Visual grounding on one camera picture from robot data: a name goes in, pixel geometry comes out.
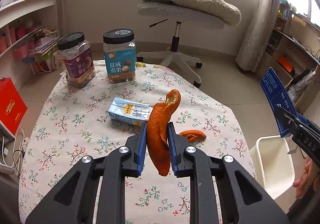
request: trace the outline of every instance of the plastic jar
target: plastic jar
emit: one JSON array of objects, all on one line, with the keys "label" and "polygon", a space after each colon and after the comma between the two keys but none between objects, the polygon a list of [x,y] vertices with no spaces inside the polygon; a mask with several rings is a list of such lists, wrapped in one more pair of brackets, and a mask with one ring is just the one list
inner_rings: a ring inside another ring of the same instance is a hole
[{"label": "plastic jar", "polygon": [[96,75],[90,42],[83,32],[74,32],[58,40],[58,56],[66,73],[67,82],[83,88]]},{"label": "plastic jar", "polygon": [[103,34],[103,53],[108,79],[113,83],[135,79],[136,44],[130,29],[115,29]]}]

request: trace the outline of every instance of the jar lid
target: jar lid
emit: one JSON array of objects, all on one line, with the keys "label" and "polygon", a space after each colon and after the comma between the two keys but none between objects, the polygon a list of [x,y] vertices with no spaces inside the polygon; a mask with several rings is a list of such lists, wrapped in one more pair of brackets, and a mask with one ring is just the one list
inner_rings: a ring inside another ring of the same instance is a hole
[{"label": "jar lid", "polygon": [[66,49],[70,49],[84,41],[84,33],[83,32],[74,32],[62,37],[58,40],[58,49],[63,51]]},{"label": "jar lid", "polygon": [[123,44],[134,40],[134,32],[129,29],[114,29],[103,34],[103,42],[107,44]]}]

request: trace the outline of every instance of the silver screw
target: silver screw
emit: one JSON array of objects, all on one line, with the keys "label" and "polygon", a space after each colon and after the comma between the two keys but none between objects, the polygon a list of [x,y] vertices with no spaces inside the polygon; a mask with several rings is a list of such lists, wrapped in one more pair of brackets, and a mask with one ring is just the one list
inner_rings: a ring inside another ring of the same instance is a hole
[{"label": "silver screw", "polygon": [[122,154],[125,154],[125,153],[129,152],[129,148],[128,147],[120,147],[119,152]]},{"label": "silver screw", "polygon": [[193,154],[196,151],[196,148],[195,147],[187,147],[186,150],[188,153]]},{"label": "silver screw", "polygon": [[91,156],[86,155],[86,156],[82,157],[81,161],[83,163],[89,163],[89,162],[91,162]]},{"label": "silver screw", "polygon": [[231,155],[226,155],[224,157],[224,160],[227,162],[227,163],[232,163],[233,162],[233,157]]}]

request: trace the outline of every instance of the purple label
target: purple label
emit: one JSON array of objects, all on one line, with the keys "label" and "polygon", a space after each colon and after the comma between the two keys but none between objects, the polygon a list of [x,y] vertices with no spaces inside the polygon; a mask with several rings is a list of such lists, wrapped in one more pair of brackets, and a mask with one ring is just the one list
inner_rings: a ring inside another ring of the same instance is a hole
[{"label": "purple label", "polygon": [[64,60],[70,77],[79,78],[93,66],[91,50],[88,48],[84,52],[71,60]]}]

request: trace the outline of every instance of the floral pattern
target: floral pattern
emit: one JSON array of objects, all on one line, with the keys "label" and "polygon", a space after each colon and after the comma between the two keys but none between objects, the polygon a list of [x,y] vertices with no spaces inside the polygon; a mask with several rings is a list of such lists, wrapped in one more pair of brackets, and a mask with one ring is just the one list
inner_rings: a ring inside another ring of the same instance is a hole
[{"label": "floral pattern", "polygon": [[[95,78],[83,89],[67,85],[62,75],[45,102],[22,164],[19,184],[22,223],[84,155],[106,156],[124,145],[127,137],[139,133],[138,126],[110,119],[108,109],[115,97],[155,104],[165,101],[171,89],[181,93],[180,106],[171,118],[176,132],[203,131],[207,138],[191,143],[192,146],[217,158],[232,155],[255,177],[245,137],[226,105],[159,65],[137,68],[134,81],[119,84],[111,84],[105,67],[96,66]],[[125,190],[126,224],[189,224],[189,178],[176,178],[172,170],[167,177],[158,175],[148,150],[142,176],[126,178]]]}]

